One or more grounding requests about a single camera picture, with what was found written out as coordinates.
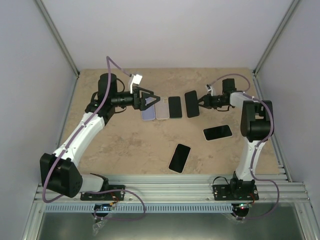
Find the white phone case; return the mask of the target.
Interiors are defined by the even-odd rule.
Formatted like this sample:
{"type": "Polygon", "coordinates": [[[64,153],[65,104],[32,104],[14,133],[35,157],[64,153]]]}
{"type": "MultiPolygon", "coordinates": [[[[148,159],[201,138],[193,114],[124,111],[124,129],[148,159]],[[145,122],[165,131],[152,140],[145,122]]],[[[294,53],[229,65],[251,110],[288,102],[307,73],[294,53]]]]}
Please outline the white phone case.
{"type": "Polygon", "coordinates": [[[167,97],[161,97],[160,101],[155,104],[155,117],[157,120],[167,120],[170,118],[167,97]]]}

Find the lavender phone case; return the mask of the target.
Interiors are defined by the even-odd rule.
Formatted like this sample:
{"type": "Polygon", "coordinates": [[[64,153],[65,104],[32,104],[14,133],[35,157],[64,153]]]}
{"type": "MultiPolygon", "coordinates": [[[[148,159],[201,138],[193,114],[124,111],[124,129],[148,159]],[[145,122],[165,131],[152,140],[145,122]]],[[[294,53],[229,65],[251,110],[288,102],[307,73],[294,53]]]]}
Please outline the lavender phone case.
{"type": "Polygon", "coordinates": [[[152,105],[148,109],[141,112],[141,118],[143,121],[153,121],[156,119],[155,106],[152,105]]]}

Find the blue phone black screen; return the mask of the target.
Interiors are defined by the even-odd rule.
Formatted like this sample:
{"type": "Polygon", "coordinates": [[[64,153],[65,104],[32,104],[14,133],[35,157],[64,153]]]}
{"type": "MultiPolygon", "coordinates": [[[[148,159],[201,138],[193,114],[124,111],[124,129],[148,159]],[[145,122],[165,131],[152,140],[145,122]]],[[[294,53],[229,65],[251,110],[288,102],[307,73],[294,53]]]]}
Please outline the blue phone black screen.
{"type": "Polygon", "coordinates": [[[180,119],[182,118],[182,105],[179,96],[170,96],[168,98],[169,118],[180,119]]]}

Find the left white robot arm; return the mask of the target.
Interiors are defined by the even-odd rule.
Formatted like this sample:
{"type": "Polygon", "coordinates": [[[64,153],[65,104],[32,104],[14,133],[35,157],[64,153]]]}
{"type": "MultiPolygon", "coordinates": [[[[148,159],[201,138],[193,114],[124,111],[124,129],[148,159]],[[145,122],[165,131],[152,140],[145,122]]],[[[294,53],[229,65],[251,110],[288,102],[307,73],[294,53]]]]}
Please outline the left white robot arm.
{"type": "Polygon", "coordinates": [[[82,175],[78,165],[91,141],[116,113],[116,108],[145,111],[161,100],[153,91],[141,88],[141,80],[141,75],[133,74],[129,90],[118,91],[120,79],[114,73],[99,77],[98,90],[92,94],[77,127],[59,148],[51,154],[44,153],[39,160],[44,190],[51,190],[59,197],[73,198],[83,192],[92,192],[99,200],[108,197],[110,188],[106,178],[93,173],[82,175]]]}

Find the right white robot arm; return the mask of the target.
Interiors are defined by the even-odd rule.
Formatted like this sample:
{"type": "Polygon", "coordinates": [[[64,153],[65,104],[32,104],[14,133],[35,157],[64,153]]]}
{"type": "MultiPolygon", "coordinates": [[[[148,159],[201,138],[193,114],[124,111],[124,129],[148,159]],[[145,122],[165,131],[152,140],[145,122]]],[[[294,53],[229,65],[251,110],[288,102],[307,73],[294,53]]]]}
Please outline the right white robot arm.
{"type": "Polygon", "coordinates": [[[236,89],[235,80],[222,81],[222,94],[217,95],[212,84],[207,84],[207,94],[198,100],[206,109],[218,110],[224,106],[241,109],[240,132],[244,147],[238,167],[226,184],[212,184],[216,201],[258,200],[256,167],[266,141],[274,133],[273,104],[270,100],[259,100],[236,89]]]}

